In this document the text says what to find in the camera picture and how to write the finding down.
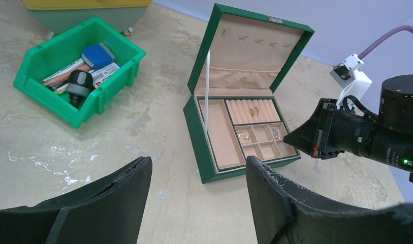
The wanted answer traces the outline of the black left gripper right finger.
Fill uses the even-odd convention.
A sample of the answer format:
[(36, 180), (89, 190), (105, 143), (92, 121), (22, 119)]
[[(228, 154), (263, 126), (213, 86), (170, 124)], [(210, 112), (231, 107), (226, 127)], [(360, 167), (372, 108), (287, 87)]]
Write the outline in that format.
[(258, 243), (413, 243), (413, 203), (372, 210), (322, 196), (254, 156), (246, 183)]

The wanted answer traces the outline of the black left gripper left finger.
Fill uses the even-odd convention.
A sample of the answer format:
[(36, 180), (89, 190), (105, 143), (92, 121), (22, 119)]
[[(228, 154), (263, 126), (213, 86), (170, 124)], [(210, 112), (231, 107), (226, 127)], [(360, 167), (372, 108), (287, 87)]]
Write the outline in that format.
[(0, 243), (136, 243), (152, 176), (139, 157), (33, 207), (0, 210)]

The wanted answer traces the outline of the green jewelry box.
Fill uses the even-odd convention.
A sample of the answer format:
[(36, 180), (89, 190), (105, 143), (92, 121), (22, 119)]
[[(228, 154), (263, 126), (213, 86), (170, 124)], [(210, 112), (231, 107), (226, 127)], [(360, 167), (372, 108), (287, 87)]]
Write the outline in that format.
[[(306, 24), (218, 3), (213, 6), (187, 83), (190, 98), (183, 108), (203, 184), (244, 175), (246, 166), (236, 171), (216, 171), (197, 98), (273, 98), (284, 117), (274, 92), (313, 34)], [(265, 163), (283, 167), (300, 157)]]

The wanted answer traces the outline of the silver chain pendant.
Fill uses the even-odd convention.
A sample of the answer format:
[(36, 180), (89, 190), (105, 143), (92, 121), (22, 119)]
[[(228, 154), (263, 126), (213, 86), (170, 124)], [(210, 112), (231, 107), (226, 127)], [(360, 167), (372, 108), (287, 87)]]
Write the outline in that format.
[(278, 130), (276, 128), (271, 128), (271, 133), (273, 135), (274, 140), (281, 140), (282, 137), (280, 136)]

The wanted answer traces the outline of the green jewelry tray insert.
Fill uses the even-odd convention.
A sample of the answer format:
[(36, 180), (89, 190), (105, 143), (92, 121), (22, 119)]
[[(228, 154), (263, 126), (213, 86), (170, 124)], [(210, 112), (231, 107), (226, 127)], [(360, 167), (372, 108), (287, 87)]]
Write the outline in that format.
[[(198, 97), (197, 104), (218, 173), (243, 169), (248, 156), (278, 163), (300, 155), (283, 141), (289, 130), (273, 98)], [(274, 140), (271, 128), (278, 130), (281, 140)], [(238, 133), (250, 139), (238, 138)]]

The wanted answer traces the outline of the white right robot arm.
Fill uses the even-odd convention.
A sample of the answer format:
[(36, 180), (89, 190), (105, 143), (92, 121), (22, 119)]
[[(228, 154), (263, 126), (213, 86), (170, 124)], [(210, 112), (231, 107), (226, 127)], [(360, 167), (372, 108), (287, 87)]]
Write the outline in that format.
[(309, 120), (283, 141), (316, 159), (349, 152), (407, 171), (413, 182), (413, 74), (382, 83), (378, 113), (353, 95), (320, 99)]

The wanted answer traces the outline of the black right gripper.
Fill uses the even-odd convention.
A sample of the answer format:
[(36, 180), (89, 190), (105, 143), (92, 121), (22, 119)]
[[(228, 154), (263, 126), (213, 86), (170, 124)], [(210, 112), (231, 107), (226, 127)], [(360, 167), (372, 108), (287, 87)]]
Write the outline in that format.
[(319, 100), (311, 117), (284, 136), (284, 143), (316, 159), (331, 159), (349, 152), (362, 156), (364, 140), (375, 129), (378, 115), (357, 98), (344, 98), (342, 107), (336, 99)]

